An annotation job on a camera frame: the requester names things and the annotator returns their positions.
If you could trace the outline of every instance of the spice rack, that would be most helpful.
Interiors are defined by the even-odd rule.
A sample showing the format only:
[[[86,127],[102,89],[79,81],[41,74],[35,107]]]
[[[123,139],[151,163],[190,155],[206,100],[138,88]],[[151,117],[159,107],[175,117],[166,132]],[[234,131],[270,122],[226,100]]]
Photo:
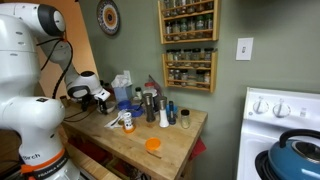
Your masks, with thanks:
[[[178,60],[178,61],[169,61],[167,59],[167,54],[162,54],[162,68],[163,68],[163,78],[164,78],[164,85],[165,87],[177,87],[177,88],[185,88],[185,89],[193,89],[193,90],[202,90],[202,91],[208,91],[213,93],[213,91],[216,88],[216,74],[217,74],[217,58],[218,58],[218,52],[215,51],[211,54],[211,61],[206,61],[206,60]],[[194,68],[193,66],[169,66],[168,64],[170,63],[203,63],[207,64],[210,63],[211,66],[208,68],[205,67],[198,67]],[[169,79],[169,70],[170,69],[187,69],[187,70],[205,70],[205,71],[210,71],[210,83],[205,83],[205,82],[193,82],[196,84],[196,86],[190,86],[188,85],[188,80],[171,80]],[[174,82],[178,83],[187,83],[186,86],[182,85],[176,85]]]
[[[160,40],[161,44],[172,44],[172,43],[183,43],[183,42],[201,42],[201,41],[216,41],[219,39],[219,19],[220,19],[220,0],[203,0],[201,2],[196,2],[193,4],[187,4],[184,6],[177,6],[175,8],[166,8],[163,2],[158,1],[158,13],[159,13],[159,27],[160,27]],[[193,13],[186,13],[182,15],[177,15],[177,16],[170,16],[170,17],[165,17],[164,13],[166,11],[171,11],[175,9],[180,9],[180,8],[188,8],[190,6],[196,6],[196,5],[202,5],[205,3],[213,3],[213,9],[211,10],[204,10],[202,12],[193,12]],[[213,17],[213,28],[212,29],[204,29],[204,30],[195,30],[195,31],[187,31],[187,32],[180,32],[180,33],[166,33],[166,27],[165,24],[166,22],[174,21],[174,20],[179,20],[182,18],[189,18],[189,17],[196,17],[199,15],[206,15],[206,14],[212,14]],[[194,39],[180,39],[180,40],[167,40],[166,37],[174,37],[174,36],[181,36],[185,33],[205,33],[208,36],[203,37],[203,38],[194,38]]]

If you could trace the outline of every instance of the white stove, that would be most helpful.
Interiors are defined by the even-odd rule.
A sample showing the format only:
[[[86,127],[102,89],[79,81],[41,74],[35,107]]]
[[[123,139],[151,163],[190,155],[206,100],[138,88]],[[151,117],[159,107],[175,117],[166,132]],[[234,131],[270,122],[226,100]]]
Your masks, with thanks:
[[[320,131],[320,94],[248,88],[243,113],[237,180],[260,180],[255,158],[285,131]],[[295,137],[320,145],[308,137]]]

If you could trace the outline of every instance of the light switch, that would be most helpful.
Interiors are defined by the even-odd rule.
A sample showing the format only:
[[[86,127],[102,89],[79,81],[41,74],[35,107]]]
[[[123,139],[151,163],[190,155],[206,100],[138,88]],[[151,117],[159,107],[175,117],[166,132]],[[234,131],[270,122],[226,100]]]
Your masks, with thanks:
[[[236,60],[251,60],[253,38],[239,38]]]

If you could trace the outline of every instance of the black cable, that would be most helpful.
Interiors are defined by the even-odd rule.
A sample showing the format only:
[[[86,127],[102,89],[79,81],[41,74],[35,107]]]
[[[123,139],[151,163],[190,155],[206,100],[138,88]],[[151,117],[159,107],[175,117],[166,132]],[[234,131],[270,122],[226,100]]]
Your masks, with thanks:
[[[48,42],[55,41],[55,40],[63,40],[63,39],[62,39],[62,38],[49,39],[49,40],[47,40],[47,41],[44,41],[44,42],[41,42],[41,43],[36,44],[36,46],[41,46],[42,44],[46,44],[46,43],[48,43]]]
[[[69,67],[70,67],[70,65],[71,65],[71,63],[72,63],[73,48],[72,48],[72,45],[71,45],[71,43],[70,43],[69,41],[67,41],[67,43],[69,44],[70,49],[71,49],[71,57],[70,57],[70,60],[69,60],[69,63],[68,63],[68,65],[67,65],[66,69],[63,70],[61,76],[59,77],[59,80],[58,80],[57,83],[56,83],[56,86],[54,87],[53,94],[52,94],[52,99],[55,99],[55,98],[56,98],[56,94],[57,94],[59,85],[60,85],[63,77],[66,75],[66,73],[67,73],[67,71],[68,71],[68,69],[69,69]]]
[[[47,66],[47,64],[48,64],[48,62],[49,62],[49,60],[50,60],[50,58],[51,58],[51,56],[52,56],[52,54],[53,54],[54,49],[57,47],[58,43],[61,42],[61,41],[62,41],[62,40],[60,39],[59,41],[57,41],[57,42],[53,45],[53,48],[51,49],[51,52],[50,52],[49,56],[47,57],[46,62],[44,63],[44,65],[43,65],[42,68],[41,68],[41,71]]]
[[[77,115],[79,115],[79,114],[81,114],[81,113],[84,113],[84,112],[85,112],[85,111],[81,111],[81,112],[75,113],[75,114],[73,114],[73,115],[71,115],[71,116],[65,117],[64,119],[70,119],[70,118],[72,118],[72,117],[74,117],[74,116],[77,116]]]
[[[82,120],[84,120],[85,118],[87,118],[90,114],[92,114],[94,111],[96,111],[96,108],[94,108],[92,111],[90,111],[86,116],[84,116],[83,118],[81,118],[81,119],[78,119],[78,120],[74,120],[74,121],[70,121],[70,120],[63,120],[63,121],[65,121],[65,122],[79,122],[79,121],[82,121]]]

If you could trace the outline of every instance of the wooden table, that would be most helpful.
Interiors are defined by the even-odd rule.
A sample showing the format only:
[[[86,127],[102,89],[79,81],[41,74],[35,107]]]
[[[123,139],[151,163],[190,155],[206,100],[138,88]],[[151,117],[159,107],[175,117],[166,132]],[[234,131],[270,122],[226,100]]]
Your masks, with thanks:
[[[148,123],[146,116],[142,115],[134,119],[136,129],[127,134],[122,128],[104,127],[117,117],[118,110],[102,115],[95,107],[68,119],[77,121],[92,112],[83,120],[63,122],[62,125],[67,134],[78,135],[95,143],[152,178],[172,180],[180,177],[208,116],[203,111],[189,110],[191,126],[188,129],[181,127],[180,119],[177,119],[175,125],[161,128],[159,115],[153,123]],[[78,112],[78,105],[72,104],[66,108],[66,117]],[[151,137],[160,139],[161,145],[157,150],[147,151],[145,142]]]

